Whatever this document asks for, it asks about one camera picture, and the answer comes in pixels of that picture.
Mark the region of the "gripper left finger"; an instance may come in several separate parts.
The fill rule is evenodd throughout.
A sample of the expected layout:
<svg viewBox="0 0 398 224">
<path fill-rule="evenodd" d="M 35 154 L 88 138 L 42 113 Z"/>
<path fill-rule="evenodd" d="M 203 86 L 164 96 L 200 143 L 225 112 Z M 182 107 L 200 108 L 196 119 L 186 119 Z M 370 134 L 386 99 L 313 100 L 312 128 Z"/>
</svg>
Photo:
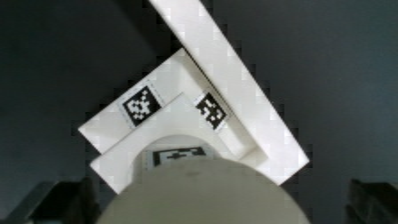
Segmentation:
<svg viewBox="0 0 398 224">
<path fill-rule="evenodd" d="M 3 224 L 97 224 L 102 214 L 93 180 L 42 182 Z"/>
</svg>

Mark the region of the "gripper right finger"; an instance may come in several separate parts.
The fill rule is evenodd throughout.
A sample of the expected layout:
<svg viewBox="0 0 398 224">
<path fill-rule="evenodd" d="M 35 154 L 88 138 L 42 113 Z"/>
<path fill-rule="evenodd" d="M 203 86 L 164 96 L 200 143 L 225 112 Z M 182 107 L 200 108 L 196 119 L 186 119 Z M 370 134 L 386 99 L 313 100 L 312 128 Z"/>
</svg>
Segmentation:
<svg viewBox="0 0 398 224">
<path fill-rule="evenodd" d="M 345 212 L 345 224 L 398 224 L 398 189 L 388 182 L 353 180 Z"/>
</svg>

